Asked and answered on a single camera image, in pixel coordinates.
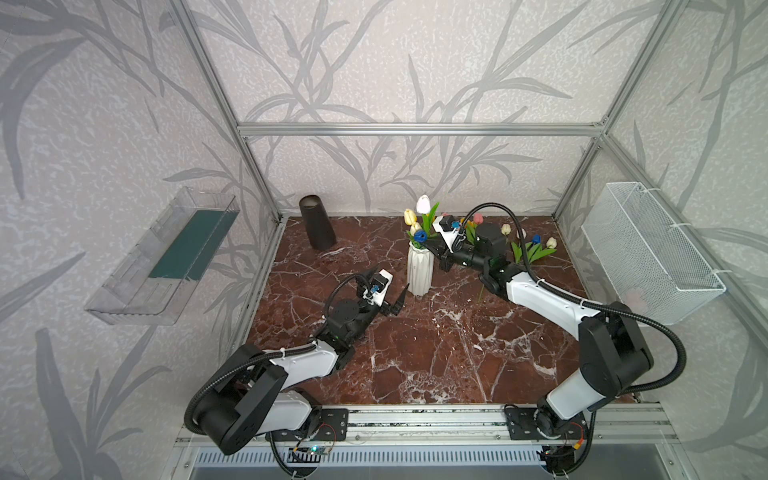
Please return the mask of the white ribbed ceramic vase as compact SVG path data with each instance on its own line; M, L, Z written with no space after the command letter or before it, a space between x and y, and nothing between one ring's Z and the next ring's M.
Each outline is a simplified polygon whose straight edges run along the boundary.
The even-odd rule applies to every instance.
M432 286L434 255L426 248L409 245L407 259L408 291L416 297L423 297Z

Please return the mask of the blue tulip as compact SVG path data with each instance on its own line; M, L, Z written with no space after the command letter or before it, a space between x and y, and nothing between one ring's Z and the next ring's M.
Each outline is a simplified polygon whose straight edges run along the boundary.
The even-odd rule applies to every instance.
M428 234L424 230L417 230L412 234L412 245L417 249L423 248L427 240Z

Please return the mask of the black cylindrical vase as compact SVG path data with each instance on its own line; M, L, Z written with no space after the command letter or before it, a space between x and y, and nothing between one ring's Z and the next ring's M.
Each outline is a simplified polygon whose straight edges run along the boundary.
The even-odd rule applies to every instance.
M337 238L321 198L306 195L300 200L299 209L310 245L318 251L333 247Z

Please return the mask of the cream white tulip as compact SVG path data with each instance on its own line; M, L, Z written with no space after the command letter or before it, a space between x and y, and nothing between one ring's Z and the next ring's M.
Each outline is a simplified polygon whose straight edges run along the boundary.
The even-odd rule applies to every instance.
M411 209L406 209L403 212L403 218L407 226L413 226L418 222L416 213Z

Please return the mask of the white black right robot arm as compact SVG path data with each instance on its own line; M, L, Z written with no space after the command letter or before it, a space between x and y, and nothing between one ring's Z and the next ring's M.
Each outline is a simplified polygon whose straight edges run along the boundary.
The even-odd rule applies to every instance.
M471 227L468 217L437 216L431 222L434 233L424 245L442 270L461 265L478 271L488 292L535 312L578 342L578 369L537 403L533 417L544 435L554 436L585 411L594 412L625 394L660 389L683 374L688 355L677 334L620 302L593 302L540 277L531 260L541 253L541 244L527 241L519 218L510 218L517 233L514 240L496 224ZM642 326L666 336L676 352L671 371L646 383L639 379L653 368L654 358Z

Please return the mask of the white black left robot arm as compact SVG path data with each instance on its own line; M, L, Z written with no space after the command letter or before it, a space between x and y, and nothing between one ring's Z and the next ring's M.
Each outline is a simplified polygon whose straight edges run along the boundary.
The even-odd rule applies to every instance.
M323 304L321 326L304 345L236 349L192 396L184 427L208 437L226 455L260 435L288 431L307 438L317 432L322 406L294 387L345 368L377 317L399 315L408 289L389 302L392 281L390 272L373 268L343 278Z

